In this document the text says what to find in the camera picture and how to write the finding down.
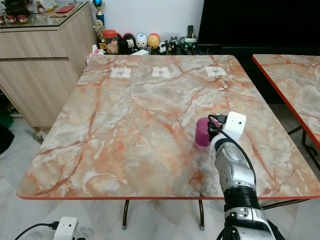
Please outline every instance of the pink cup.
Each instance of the pink cup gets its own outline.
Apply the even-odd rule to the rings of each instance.
[[[196,122],[195,127],[195,142],[201,147],[208,147],[210,145],[209,141],[209,133],[208,133],[208,122],[209,119],[207,117],[200,118]],[[214,122],[217,127],[220,127],[218,122]]]

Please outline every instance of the small jar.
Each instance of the small jar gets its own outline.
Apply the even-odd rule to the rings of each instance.
[[[16,16],[16,18],[18,19],[18,21],[21,24],[26,24],[27,23],[27,15],[25,15],[25,14],[18,15],[18,16]]]
[[[108,54],[117,54],[119,52],[118,38],[115,30],[104,30],[103,36],[105,38],[106,52]]]
[[[5,25],[6,24],[6,20],[4,16],[0,16],[0,25]]]
[[[16,24],[17,23],[16,17],[14,15],[8,15],[8,16],[6,16],[6,19],[8,20],[8,22],[10,24]]]

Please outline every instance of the wooden cabinet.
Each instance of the wooden cabinet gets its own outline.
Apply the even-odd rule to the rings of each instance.
[[[48,23],[53,25],[0,28],[0,87],[29,124],[39,128],[53,125],[96,44],[88,2],[68,18],[48,18]]]

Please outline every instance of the tissue box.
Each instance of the tissue box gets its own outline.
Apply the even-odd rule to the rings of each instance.
[[[90,62],[92,56],[94,56],[94,55],[105,55],[105,52],[103,49],[98,49],[97,45],[92,45],[92,52],[90,52],[88,54],[88,56],[86,56],[86,58],[85,58],[85,62],[87,65]]]
[[[131,55],[149,55],[149,52],[146,51],[146,50],[140,50],[140,51],[137,51],[135,53],[132,53]]]

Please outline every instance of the figurine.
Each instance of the figurine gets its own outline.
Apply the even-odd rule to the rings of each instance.
[[[175,52],[177,50],[177,46],[178,46],[178,38],[175,37],[171,37],[170,43],[168,45],[168,51],[171,52]]]
[[[128,48],[128,42],[126,40],[120,40],[118,42],[119,45],[119,54],[130,54],[131,51]]]
[[[148,46],[152,50],[156,50],[159,47],[160,37],[157,33],[151,33],[148,37]]]
[[[45,14],[46,10],[45,10],[44,6],[41,4],[41,2],[40,1],[36,1],[35,3],[36,3],[36,7],[38,9],[38,13],[39,14]]]
[[[139,49],[144,49],[147,46],[147,35],[144,33],[138,33],[135,38],[136,45]]]
[[[122,37],[122,35],[120,33],[116,33],[116,38],[118,39],[118,41],[123,40],[124,38]]]
[[[130,44],[131,41],[128,42],[128,45],[129,45],[128,47],[129,48],[133,49],[135,47],[135,45],[136,45],[136,39],[135,39],[135,37],[134,37],[134,35],[132,33],[127,32],[125,35],[123,35],[123,40],[126,40],[126,41],[132,40],[133,41],[133,46],[132,46],[132,44]]]
[[[167,50],[166,43],[164,41],[160,42],[158,49],[159,49],[159,53],[161,54],[165,53]]]
[[[126,42],[129,49],[133,49],[135,47],[135,42],[133,39],[128,39]]]

